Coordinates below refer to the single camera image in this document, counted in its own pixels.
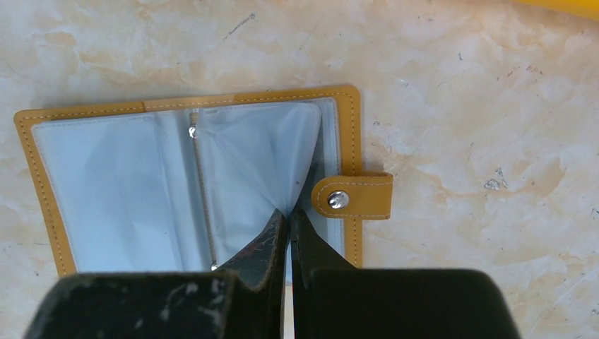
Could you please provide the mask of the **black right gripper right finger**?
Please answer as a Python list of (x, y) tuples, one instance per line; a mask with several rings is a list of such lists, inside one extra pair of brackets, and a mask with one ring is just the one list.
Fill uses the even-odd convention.
[(468, 269), (356, 268), (290, 216), (296, 338), (517, 338), (496, 284)]

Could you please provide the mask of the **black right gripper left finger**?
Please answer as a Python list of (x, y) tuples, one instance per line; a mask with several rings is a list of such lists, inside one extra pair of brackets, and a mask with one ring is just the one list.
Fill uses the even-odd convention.
[(59, 280), (26, 338), (281, 338), (287, 222), (209, 273), (85, 273)]

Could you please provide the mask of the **tan leather card holder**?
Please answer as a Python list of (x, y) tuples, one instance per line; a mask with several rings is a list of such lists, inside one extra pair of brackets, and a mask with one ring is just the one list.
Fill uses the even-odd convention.
[(14, 117), (16, 131), (27, 158), (32, 181), (40, 202), (58, 274), (65, 276), (82, 272), (76, 270), (71, 250), (67, 244), (66, 231), (57, 201), (49, 185), (49, 177), (32, 136), (34, 126), (48, 121), (71, 121), (88, 117), (120, 117), (126, 114), (165, 112), (172, 109), (295, 102), (321, 98), (331, 98), (336, 103), (340, 173), (327, 176), (318, 181), (312, 189), (310, 199), (312, 206), (320, 215), (342, 222), (345, 251), (338, 253), (349, 260), (351, 264), (360, 266), (362, 263), (362, 223), (365, 220), (385, 220), (390, 217), (393, 178), (385, 172), (366, 172), (363, 169), (360, 93), (354, 86), (337, 85), (324, 88), (275, 90), (261, 93), (183, 97), (54, 109), (29, 109), (17, 112)]

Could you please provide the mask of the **orange three-compartment bin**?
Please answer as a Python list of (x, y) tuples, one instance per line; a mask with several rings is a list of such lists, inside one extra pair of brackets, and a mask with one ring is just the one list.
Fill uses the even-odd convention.
[(515, 0), (515, 2), (598, 21), (598, 0)]

